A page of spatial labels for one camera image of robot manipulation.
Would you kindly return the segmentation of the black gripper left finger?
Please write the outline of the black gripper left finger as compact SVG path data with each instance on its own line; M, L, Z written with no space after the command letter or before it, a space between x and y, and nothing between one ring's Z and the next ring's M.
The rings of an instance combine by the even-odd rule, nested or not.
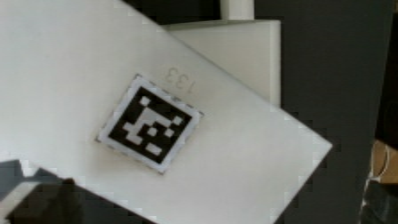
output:
M0 224L84 224L80 193L71 178L39 169L0 200Z

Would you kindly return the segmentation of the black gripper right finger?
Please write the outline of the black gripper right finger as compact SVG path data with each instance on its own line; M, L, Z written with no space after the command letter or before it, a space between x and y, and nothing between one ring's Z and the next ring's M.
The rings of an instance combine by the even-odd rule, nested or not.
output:
M398 224L398 185L370 182L359 224Z

